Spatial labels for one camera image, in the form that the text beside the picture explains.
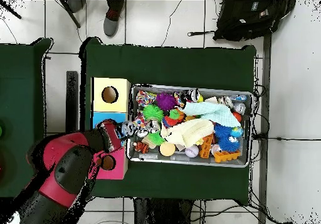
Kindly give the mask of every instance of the dark green cloth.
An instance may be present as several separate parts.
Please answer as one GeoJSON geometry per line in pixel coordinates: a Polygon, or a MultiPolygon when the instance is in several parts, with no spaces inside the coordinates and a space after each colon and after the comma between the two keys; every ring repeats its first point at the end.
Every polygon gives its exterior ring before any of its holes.
{"type": "Polygon", "coordinates": [[[0,44],[0,197],[16,196],[33,175],[26,153],[45,133],[41,64],[51,42],[0,44]]]}
{"type": "MultiPolygon", "coordinates": [[[[254,46],[223,48],[146,48],[101,45],[87,40],[85,128],[90,128],[91,77],[126,78],[130,83],[253,91],[254,46]]],[[[224,168],[129,162],[123,180],[97,180],[93,196],[235,199],[248,204],[249,166],[224,168]]]]}

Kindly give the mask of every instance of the purple spiky ball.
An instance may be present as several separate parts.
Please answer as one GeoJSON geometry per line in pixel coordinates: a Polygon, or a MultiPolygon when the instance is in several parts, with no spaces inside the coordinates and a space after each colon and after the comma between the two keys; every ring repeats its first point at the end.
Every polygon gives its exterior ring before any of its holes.
{"type": "Polygon", "coordinates": [[[176,105],[176,99],[167,93],[157,94],[156,102],[158,107],[162,110],[171,110],[176,105]]]}

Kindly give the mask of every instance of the light blue cloth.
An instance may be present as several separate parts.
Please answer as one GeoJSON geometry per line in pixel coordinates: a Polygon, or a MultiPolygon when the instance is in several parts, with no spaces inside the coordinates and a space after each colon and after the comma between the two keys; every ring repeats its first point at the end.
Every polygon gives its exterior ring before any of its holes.
{"type": "Polygon", "coordinates": [[[186,115],[201,115],[201,119],[211,120],[223,126],[241,126],[230,109],[223,104],[186,102],[185,108],[180,110],[186,115]]]}

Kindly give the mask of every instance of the black backpack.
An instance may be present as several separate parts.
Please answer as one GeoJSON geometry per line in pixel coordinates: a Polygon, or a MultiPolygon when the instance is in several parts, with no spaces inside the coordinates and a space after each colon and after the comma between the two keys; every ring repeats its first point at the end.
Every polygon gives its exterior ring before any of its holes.
{"type": "Polygon", "coordinates": [[[218,29],[190,32],[200,35],[214,32],[213,40],[251,40],[278,29],[280,20],[295,6],[295,0],[223,0],[217,22],[218,29]]]}

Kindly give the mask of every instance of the yellow cube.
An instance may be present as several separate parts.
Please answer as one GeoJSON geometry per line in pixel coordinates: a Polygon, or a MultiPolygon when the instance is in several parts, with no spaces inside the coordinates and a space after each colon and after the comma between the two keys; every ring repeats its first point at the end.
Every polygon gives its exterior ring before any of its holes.
{"type": "Polygon", "coordinates": [[[129,107],[130,83],[122,78],[92,78],[93,111],[126,112],[129,107]]]}

